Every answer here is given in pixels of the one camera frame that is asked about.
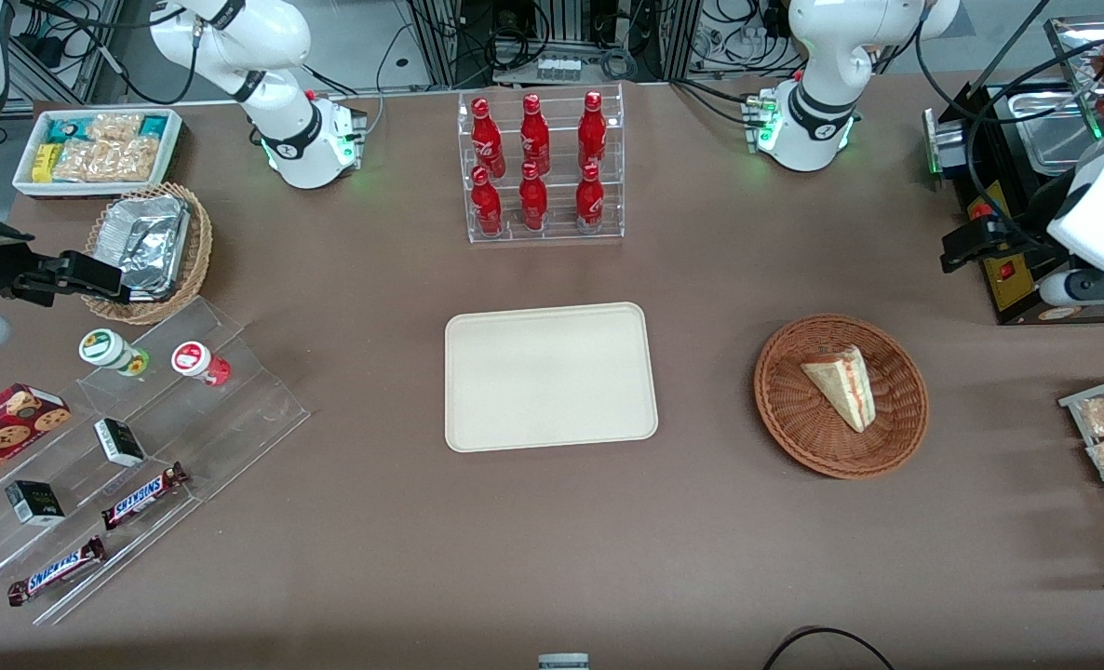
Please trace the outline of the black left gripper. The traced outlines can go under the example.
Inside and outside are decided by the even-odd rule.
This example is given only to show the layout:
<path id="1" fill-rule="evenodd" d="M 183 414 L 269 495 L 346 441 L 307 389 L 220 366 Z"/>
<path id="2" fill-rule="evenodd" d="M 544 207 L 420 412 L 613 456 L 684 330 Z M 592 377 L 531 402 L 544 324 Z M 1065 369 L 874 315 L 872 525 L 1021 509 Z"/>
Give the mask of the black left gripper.
<path id="1" fill-rule="evenodd" d="M 942 272 L 958 272 L 965 264 L 995 258 L 1008 247 L 1030 273 L 1054 270 L 1054 245 L 1059 242 L 1047 233 L 1047 225 L 1066 202 L 1070 187 L 1070 181 L 1047 181 L 1038 187 L 1025 208 L 1025 228 L 1011 232 L 1000 220 L 972 220 L 944 234 Z"/>

